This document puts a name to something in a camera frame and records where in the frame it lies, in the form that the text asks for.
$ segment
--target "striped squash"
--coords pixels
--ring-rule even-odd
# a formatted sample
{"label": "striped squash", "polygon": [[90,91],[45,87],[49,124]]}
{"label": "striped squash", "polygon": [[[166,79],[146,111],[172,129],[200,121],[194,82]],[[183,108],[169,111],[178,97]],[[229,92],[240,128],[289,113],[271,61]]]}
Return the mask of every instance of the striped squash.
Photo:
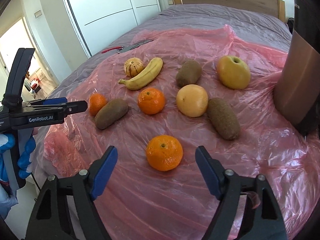
{"label": "striped squash", "polygon": [[130,58],[124,63],[124,72],[128,77],[135,77],[143,69],[143,62],[137,57]]}

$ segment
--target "floor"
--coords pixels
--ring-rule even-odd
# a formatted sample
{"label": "floor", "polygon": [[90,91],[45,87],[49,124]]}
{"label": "floor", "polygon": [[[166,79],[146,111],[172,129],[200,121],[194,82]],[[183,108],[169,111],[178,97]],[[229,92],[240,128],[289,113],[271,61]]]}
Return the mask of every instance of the floor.
{"label": "floor", "polygon": [[18,239],[26,236],[29,218],[37,197],[35,185],[27,182],[17,191],[18,205],[11,208],[5,222]]}
{"label": "floor", "polygon": [[44,77],[39,83],[41,89],[36,93],[35,99],[46,99],[47,96],[57,88],[54,82]]}

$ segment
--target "mandarin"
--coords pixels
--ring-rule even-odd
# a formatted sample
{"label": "mandarin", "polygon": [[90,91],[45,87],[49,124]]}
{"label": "mandarin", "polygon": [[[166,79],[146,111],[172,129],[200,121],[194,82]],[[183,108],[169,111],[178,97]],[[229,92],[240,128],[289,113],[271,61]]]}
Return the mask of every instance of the mandarin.
{"label": "mandarin", "polygon": [[92,116],[96,114],[107,104],[106,98],[99,93],[94,93],[89,98],[89,112]]}
{"label": "mandarin", "polygon": [[176,168],[182,160],[183,149],[180,142],[172,136],[160,135],[151,139],[146,148],[150,166],[158,171]]}
{"label": "mandarin", "polygon": [[145,114],[157,114],[164,105],[164,94],[156,88],[144,89],[138,96],[138,106]]}

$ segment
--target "screw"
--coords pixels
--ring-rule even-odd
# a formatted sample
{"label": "screw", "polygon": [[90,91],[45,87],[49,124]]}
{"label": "screw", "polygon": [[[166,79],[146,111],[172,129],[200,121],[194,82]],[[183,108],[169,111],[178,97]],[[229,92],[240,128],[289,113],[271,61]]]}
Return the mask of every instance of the screw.
{"label": "screw", "polygon": [[259,174],[258,180],[264,181],[264,180],[266,180],[266,177],[263,174]]}
{"label": "screw", "polygon": [[85,175],[88,174],[88,171],[87,171],[87,170],[81,170],[81,171],[79,171],[79,174],[80,174],[81,176],[85,176]]}
{"label": "screw", "polygon": [[53,181],[55,178],[56,178],[56,176],[50,175],[50,176],[47,178],[47,180],[48,180],[48,181]]}
{"label": "screw", "polygon": [[231,169],[226,169],[226,170],[224,171],[224,173],[225,173],[226,175],[228,175],[228,176],[232,176],[233,174],[235,174],[235,172],[234,172],[233,170],[231,170]]}

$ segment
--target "brown cylinder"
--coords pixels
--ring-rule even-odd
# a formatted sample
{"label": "brown cylinder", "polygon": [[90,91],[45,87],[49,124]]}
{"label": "brown cylinder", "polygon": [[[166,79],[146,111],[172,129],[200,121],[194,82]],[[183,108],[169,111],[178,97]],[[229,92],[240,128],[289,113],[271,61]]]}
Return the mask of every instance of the brown cylinder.
{"label": "brown cylinder", "polygon": [[319,93],[320,54],[294,30],[282,75],[274,89],[276,109],[304,134],[306,127],[311,130],[317,125],[314,121]]}

